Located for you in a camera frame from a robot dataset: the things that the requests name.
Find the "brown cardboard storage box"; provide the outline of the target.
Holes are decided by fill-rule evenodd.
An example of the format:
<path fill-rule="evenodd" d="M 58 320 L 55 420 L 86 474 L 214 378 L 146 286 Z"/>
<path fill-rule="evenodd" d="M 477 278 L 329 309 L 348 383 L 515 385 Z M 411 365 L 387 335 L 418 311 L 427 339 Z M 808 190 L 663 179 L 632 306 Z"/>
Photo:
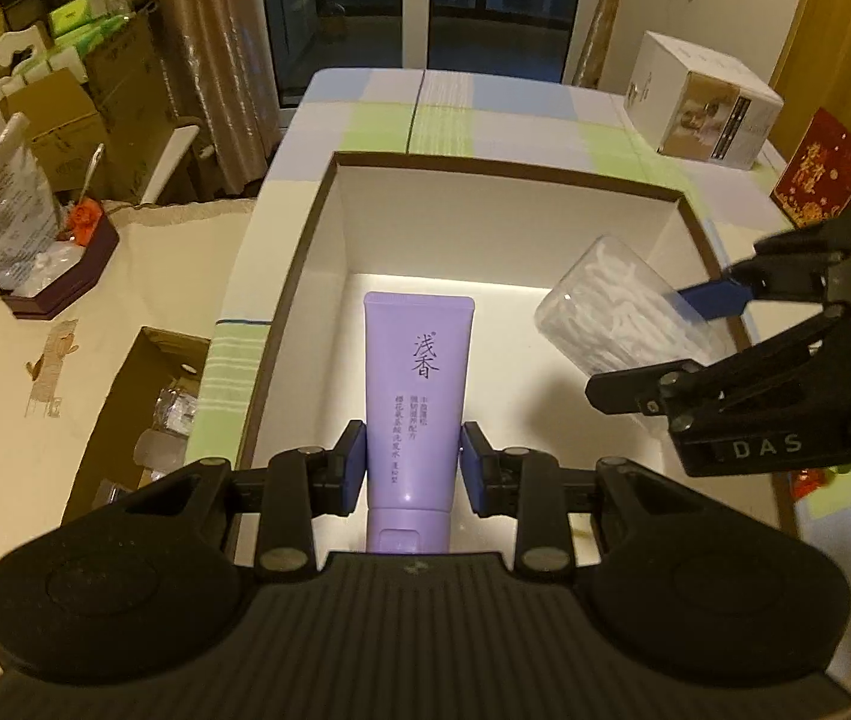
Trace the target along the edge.
<path fill-rule="evenodd" d="M 627 457 L 681 475 L 661 422 L 593 410 L 582 372 L 533 322 L 544 294 L 606 234 L 675 288 L 727 263 L 686 193 L 588 172 L 343 153 L 318 182 L 266 184 L 224 307 L 268 328 L 240 465 L 332 444 L 364 414 L 362 302 L 388 291 L 473 299 L 465 413 L 494 444 L 577 468 Z"/>

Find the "open cardboard floor box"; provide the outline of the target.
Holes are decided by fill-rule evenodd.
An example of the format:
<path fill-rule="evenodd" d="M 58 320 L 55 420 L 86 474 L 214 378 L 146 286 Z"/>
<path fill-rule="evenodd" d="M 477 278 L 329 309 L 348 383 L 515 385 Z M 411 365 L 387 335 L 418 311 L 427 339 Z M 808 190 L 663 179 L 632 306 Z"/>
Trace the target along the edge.
<path fill-rule="evenodd" d="M 158 395 L 174 385 L 196 395 L 209 346 L 207 338 L 160 328 L 139 330 L 85 445 L 61 523 L 139 488 L 144 468 L 134 461 L 134 447 L 152 426 Z"/>

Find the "dark red gift box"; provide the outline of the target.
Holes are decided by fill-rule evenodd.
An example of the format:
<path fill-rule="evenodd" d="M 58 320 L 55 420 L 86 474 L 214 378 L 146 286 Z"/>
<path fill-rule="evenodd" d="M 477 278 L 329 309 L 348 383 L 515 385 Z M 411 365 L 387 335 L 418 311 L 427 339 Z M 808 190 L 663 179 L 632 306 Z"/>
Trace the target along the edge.
<path fill-rule="evenodd" d="M 795 227 L 851 210 L 851 132 L 824 107 L 814 113 L 771 199 Z"/>

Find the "beige curtain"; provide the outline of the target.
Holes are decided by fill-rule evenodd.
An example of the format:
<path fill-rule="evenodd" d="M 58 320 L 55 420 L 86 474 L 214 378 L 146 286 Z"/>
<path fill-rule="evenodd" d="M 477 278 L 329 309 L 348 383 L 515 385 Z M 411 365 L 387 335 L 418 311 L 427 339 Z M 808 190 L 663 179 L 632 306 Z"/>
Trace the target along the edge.
<path fill-rule="evenodd" d="M 268 171 L 279 94 L 265 0 L 157 0 L 152 28 L 176 114 L 208 127 L 225 192 Z"/>

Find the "red snack packet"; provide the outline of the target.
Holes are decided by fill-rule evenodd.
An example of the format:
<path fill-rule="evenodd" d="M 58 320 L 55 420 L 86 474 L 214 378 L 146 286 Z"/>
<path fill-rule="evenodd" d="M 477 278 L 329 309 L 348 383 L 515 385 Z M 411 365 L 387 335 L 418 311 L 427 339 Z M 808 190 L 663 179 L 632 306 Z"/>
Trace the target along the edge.
<path fill-rule="evenodd" d="M 819 489 L 829 488 L 836 476 L 834 468 L 808 468 L 791 472 L 789 478 L 792 499 L 798 502 Z"/>

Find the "white product carton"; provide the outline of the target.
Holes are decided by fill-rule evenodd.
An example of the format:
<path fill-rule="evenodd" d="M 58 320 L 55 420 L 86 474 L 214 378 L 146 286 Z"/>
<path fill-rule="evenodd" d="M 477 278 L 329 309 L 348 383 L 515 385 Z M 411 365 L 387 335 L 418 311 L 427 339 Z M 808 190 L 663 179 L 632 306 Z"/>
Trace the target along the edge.
<path fill-rule="evenodd" d="M 733 55 L 645 32 L 624 96 L 657 153 L 748 171 L 784 99 Z"/>

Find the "clear box of floss picks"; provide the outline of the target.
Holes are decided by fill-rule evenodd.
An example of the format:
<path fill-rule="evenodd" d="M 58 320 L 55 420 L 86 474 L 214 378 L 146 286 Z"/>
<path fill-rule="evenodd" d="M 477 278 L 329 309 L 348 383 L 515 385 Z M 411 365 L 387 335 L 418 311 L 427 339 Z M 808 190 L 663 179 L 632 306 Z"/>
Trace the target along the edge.
<path fill-rule="evenodd" d="M 587 376 L 692 359 L 720 361 L 732 344 L 634 250 L 601 236 L 535 310 L 549 343 Z"/>

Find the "purple cleanser tube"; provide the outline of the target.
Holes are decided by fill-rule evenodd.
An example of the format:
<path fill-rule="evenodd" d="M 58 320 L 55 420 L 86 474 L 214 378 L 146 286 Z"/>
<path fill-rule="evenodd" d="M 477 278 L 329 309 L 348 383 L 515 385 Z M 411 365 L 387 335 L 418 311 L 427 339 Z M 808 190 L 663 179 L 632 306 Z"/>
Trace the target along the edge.
<path fill-rule="evenodd" d="M 450 546 L 474 302 L 368 293 L 365 310 L 367 550 Z"/>

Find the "stacked cardboard boxes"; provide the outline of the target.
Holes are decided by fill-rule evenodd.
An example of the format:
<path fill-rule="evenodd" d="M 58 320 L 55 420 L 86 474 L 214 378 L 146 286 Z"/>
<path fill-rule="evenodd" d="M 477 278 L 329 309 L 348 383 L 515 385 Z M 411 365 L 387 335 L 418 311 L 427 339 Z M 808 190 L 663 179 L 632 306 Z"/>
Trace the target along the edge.
<path fill-rule="evenodd" d="M 0 36 L 0 135 L 10 115 L 56 192 L 157 205 L 199 124 L 178 117 L 152 28 L 157 0 L 71 0 Z"/>

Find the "dark red octagonal tray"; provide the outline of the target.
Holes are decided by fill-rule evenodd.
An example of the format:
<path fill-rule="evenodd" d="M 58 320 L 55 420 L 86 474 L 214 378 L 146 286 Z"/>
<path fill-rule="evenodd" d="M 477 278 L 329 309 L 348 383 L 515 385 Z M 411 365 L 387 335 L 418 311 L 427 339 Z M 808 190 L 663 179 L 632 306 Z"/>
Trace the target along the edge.
<path fill-rule="evenodd" d="M 89 293 L 118 249 L 119 234 L 103 205 L 85 197 L 67 215 L 66 238 L 35 259 L 19 288 L 1 301 L 22 320 L 51 320 Z"/>

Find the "crumpled silver plastic bag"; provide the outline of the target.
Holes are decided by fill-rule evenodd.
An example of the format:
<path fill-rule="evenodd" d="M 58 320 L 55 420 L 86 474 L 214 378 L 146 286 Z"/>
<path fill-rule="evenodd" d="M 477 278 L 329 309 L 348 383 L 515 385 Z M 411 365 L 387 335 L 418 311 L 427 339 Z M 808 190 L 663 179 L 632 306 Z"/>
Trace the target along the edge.
<path fill-rule="evenodd" d="M 59 211 L 55 194 L 30 148 L 30 121 L 10 115 L 0 135 L 0 290 L 14 291 L 28 278 L 35 257 L 55 242 Z"/>

